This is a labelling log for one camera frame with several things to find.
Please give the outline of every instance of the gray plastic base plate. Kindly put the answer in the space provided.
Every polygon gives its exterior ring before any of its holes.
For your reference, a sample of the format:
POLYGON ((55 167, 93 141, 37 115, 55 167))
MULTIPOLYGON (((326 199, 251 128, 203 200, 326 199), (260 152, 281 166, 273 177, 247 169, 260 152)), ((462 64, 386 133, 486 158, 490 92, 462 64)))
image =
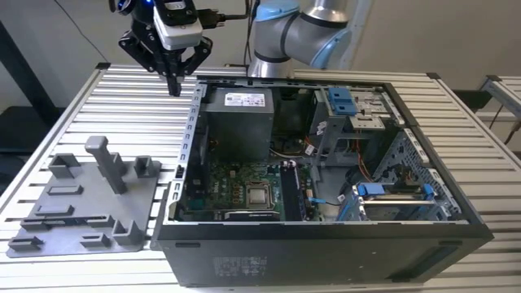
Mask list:
POLYGON ((113 193, 96 163, 71 167, 72 179, 57 180, 53 176, 29 216, 20 222, 25 228, 11 240, 7 256, 141 250, 161 163, 153 161, 156 172, 151 178, 137 178, 133 164, 124 162, 124 194, 113 193))

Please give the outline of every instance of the label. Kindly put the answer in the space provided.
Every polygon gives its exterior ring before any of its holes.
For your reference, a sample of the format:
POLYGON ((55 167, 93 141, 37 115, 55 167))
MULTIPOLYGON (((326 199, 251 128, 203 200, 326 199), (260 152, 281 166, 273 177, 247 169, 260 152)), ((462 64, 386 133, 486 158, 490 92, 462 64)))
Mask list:
POLYGON ((265 107, 264 93, 228 93, 225 106, 265 107))
POLYGON ((313 153, 313 151, 314 151, 314 146, 308 145, 306 150, 304 151, 304 152, 306 153, 306 155, 310 156, 310 154, 313 153))
POLYGON ((261 277, 267 273, 267 267, 267 256, 213 258, 213 269, 217 277, 261 277))

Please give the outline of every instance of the black cable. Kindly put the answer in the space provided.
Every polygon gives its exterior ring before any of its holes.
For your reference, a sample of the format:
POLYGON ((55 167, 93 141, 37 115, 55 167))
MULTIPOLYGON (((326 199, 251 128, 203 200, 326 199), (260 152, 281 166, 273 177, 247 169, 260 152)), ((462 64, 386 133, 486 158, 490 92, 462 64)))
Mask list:
POLYGON ((249 18, 252 11, 249 0, 244 0, 244 7, 247 8, 244 14, 227 14, 227 20, 245 20, 247 18, 249 18))
POLYGON ((72 21, 72 24, 76 26, 76 29, 79 30, 83 38, 89 42, 91 46, 96 49, 96 51, 99 52, 99 54, 100 54, 101 58, 105 60, 105 62, 108 62, 108 60, 107 60, 104 54, 101 53, 100 49, 97 49, 96 45, 91 42, 89 38, 87 38, 87 36, 83 34, 83 31, 81 31, 79 25, 76 24, 76 21, 69 16, 69 14, 68 14, 65 8, 61 6, 60 2, 57 2, 57 0, 53 0, 53 1, 55 1, 56 5, 60 6, 61 11, 65 13, 68 19, 72 21))
POLYGON ((501 107, 497 109, 496 116, 494 116, 494 118, 492 119, 492 122, 490 122, 490 125, 489 125, 489 129, 492 129, 492 126, 494 125, 497 116, 498 116, 498 114, 500 114, 500 112, 501 112, 502 109, 504 109, 504 105, 501 105, 501 107))
POLYGON ((247 30, 247 43, 244 44, 244 55, 243 55, 243 65, 247 66, 247 55, 248 60, 252 62, 252 49, 251 49, 251 36, 252 36, 252 28, 253 28, 253 20, 256 15, 256 9, 260 4, 260 0, 256 0, 253 5, 253 0, 251 0, 251 13, 248 16, 248 30, 247 30))
POLYGON ((516 133, 516 130, 510 130, 510 133, 508 134, 508 137, 506 137, 504 144, 508 144, 510 142, 512 137, 514 136, 514 133, 516 133))

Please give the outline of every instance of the black frame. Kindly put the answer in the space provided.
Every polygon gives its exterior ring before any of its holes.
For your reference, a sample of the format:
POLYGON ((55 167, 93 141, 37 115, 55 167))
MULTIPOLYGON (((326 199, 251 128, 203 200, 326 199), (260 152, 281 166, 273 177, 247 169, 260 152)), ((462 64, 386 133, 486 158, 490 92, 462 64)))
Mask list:
POLYGON ((236 84, 237 81, 248 81, 248 85, 253 85, 253 82, 259 81, 267 87, 269 84, 275 85, 273 81, 304 87, 340 85, 382 87, 404 117, 405 127, 414 133, 432 166, 437 169, 454 196, 469 224, 285 225, 284 223, 267 222, 260 225, 224 225, 221 223, 163 225, 167 208, 167 199, 164 198, 153 241, 167 255, 183 286, 425 282, 493 239, 493 234, 466 199, 390 83, 329 80, 310 83, 305 79, 241 77, 216 79, 215 76, 199 76, 197 78, 204 84, 229 87, 240 86, 236 84), (356 249, 349 249, 354 243, 357 244, 356 249), (325 254, 321 257, 334 257, 338 261, 330 259, 326 267, 314 268, 313 266, 321 262, 321 258, 317 258, 313 251, 309 252, 298 248, 304 246, 325 254), (282 248, 286 259, 280 256, 277 250, 268 249, 269 247, 282 248), (370 256, 376 253, 378 253, 378 258, 372 259, 370 256), (267 255, 267 259, 271 259, 267 265, 269 273, 267 271, 264 276, 256 277, 217 277, 217 268, 213 271, 216 259, 236 255, 267 255), (358 264, 350 261, 353 259, 357 259, 358 264))

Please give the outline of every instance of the metal slatted table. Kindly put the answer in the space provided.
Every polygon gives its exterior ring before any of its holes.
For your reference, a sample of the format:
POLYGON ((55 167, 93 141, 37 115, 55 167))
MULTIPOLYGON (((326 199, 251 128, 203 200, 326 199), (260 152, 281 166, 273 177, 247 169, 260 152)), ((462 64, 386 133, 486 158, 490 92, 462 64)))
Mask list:
POLYGON ((521 77, 489 75, 481 90, 488 91, 521 119, 521 77))
MULTIPOLYGON (((203 68, 200 75, 244 76, 241 68, 203 68)), ((481 213, 496 239, 425 284, 394 287, 312 286, 233 288, 239 292, 521 292, 521 162, 457 99, 444 82, 425 74, 300 70, 301 79, 392 82, 417 118, 453 177, 481 213)), ((16 292, 228 292, 231 288, 185 289, 177 285, 163 252, 148 247, 115 253, 9 259, 7 241, 16 235, 51 172, 55 153, 93 161, 83 144, 92 135, 109 139, 123 159, 151 155, 163 163, 148 234, 159 200, 173 178, 179 142, 196 83, 188 77, 181 97, 168 95, 159 76, 140 67, 96 70, 64 115, 0 197, 0 289, 16 292)))

